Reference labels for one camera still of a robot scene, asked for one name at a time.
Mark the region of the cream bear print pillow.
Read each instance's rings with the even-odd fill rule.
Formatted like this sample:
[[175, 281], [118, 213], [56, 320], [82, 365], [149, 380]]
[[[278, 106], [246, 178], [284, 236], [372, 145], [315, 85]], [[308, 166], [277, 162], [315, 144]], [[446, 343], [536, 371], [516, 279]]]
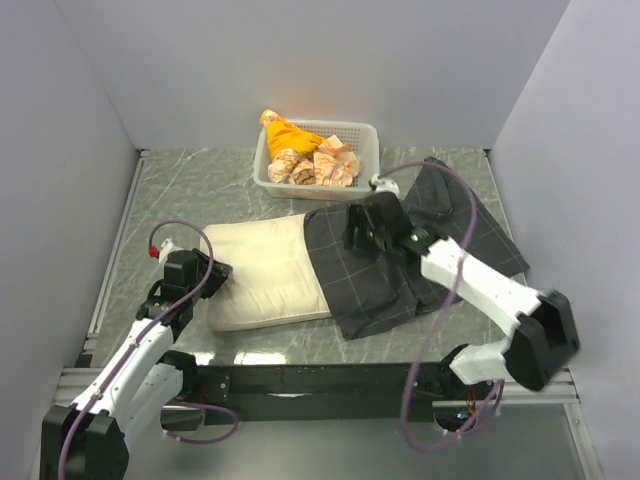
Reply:
[[302, 214], [209, 225], [204, 233], [214, 258], [232, 267], [205, 305], [212, 331], [253, 330], [330, 316], [307, 252]]

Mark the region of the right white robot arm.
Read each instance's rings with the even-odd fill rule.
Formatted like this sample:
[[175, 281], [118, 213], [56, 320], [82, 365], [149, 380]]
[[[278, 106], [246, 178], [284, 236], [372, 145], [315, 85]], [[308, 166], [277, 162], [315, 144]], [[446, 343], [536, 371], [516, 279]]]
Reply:
[[541, 391], [578, 353], [568, 298], [525, 286], [478, 260], [437, 226], [418, 227], [397, 196], [376, 192], [347, 208], [344, 246], [400, 265], [456, 293], [503, 332], [501, 341], [461, 345], [442, 362], [439, 387], [460, 399], [475, 384], [513, 380]]

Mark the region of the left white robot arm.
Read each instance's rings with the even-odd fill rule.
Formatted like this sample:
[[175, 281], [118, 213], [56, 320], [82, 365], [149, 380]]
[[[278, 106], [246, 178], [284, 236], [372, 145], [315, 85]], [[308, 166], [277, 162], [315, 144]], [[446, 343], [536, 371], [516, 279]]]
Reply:
[[232, 268], [198, 249], [150, 253], [162, 260], [163, 276], [125, 340], [82, 393], [52, 406], [42, 421], [42, 479], [121, 479], [136, 438], [167, 403], [204, 398], [195, 356], [173, 345], [196, 303], [212, 297]]

